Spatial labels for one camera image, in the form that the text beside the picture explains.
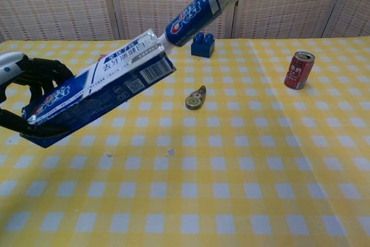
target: red soda can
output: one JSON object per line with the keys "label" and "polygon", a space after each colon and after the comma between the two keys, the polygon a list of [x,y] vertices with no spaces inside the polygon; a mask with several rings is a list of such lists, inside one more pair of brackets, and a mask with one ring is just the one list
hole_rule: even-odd
{"label": "red soda can", "polygon": [[311,72],[313,64],[315,63],[313,54],[298,51],[291,59],[289,70],[285,77],[284,84],[291,88],[300,90],[306,85],[307,78]]}

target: woven backdrop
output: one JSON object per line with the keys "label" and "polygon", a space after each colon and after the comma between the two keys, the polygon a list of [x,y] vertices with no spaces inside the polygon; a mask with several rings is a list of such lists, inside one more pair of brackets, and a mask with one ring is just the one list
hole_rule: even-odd
{"label": "woven backdrop", "polygon": [[[0,0],[0,41],[132,39],[148,28],[161,35],[191,1]],[[217,38],[370,35],[369,15],[370,0],[240,0],[205,31]]]}

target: toy block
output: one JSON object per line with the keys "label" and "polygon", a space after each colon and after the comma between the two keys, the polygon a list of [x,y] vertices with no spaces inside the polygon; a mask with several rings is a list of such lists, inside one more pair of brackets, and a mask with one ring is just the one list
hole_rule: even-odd
{"label": "toy block", "polygon": [[210,58],[214,51],[214,38],[212,34],[207,34],[204,37],[202,32],[199,32],[193,39],[191,44],[191,55]]}

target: blue and white box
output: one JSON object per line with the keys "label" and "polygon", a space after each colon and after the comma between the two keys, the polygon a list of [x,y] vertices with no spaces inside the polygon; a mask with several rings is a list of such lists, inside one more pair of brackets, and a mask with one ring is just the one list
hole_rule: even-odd
{"label": "blue and white box", "polygon": [[21,136],[47,148],[174,71],[164,46],[148,30],[22,109],[30,124],[64,125],[70,132],[43,139]]}

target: tablecloth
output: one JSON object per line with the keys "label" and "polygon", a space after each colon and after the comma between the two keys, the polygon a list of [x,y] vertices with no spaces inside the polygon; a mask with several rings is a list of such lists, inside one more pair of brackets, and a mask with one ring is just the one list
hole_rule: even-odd
{"label": "tablecloth", "polygon": [[[125,42],[0,51],[78,73]],[[297,91],[283,80],[299,50],[316,62]],[[1,129],[0,246],[370,246],[370,37],[169,56],[174,74],[48,149]],[[6,94],[2,108],[28,103],[26,87]]]}

